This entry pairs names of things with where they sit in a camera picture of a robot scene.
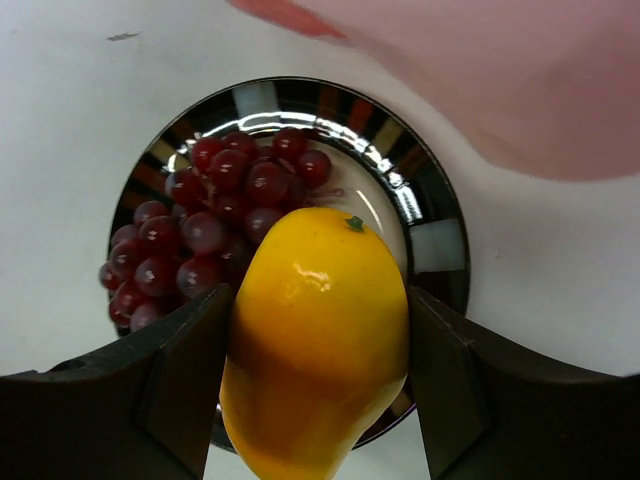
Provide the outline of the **yellow orange fake fruit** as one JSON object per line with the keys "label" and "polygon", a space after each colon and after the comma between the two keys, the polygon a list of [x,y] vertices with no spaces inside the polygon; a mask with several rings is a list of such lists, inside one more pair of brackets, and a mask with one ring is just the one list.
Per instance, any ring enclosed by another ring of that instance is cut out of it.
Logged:
{"label": "yellow orange fake fruit", "polygon": [[360,218],[293,211],[267,233],[237,292],[219,401],[261,479],[331,479],[408,373],[400,269]]}

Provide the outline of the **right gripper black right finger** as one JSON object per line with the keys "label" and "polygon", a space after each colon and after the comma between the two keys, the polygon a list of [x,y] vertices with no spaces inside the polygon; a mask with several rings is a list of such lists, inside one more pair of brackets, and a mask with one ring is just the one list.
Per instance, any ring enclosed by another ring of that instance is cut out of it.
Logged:
{"label": "right gripper black right finger", "polygon": [[410,377],[434,479],[636,479],[639,377],[525,348],[408,291]]}

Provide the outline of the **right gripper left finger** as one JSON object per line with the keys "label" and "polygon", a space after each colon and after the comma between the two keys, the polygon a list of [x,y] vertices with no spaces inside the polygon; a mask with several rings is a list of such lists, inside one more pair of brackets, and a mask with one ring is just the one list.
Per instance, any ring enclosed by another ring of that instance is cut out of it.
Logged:
{"label": "right gripper left finger", "polygon": [[232,304],[222,285],[49,371],[2,377],[2,478],[202,478]]}

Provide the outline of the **dark red grape bunch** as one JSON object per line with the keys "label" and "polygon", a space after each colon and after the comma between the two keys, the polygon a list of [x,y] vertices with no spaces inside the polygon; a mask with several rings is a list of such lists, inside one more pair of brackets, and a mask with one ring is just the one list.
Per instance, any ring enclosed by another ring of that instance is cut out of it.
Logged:
{"label": "dark red grape bunch", "polygon": [[190,164],[165,176],[165,199],[125,202],[98,271],[120,335],[223,283],[238,286],[257,246],[285,214],[344,197],[333,164],[288,127],[267,144],[234,131],[195,141]]}

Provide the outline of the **pink plastic bag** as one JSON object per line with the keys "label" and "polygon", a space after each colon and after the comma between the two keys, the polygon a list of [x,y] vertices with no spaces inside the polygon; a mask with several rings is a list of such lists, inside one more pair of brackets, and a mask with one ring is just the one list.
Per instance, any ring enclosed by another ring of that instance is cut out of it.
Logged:
{"label": "pink plastic bag", "polygon": [[241,1],[383,65],[489,162],[547,179],[639,170],[635,1]]}

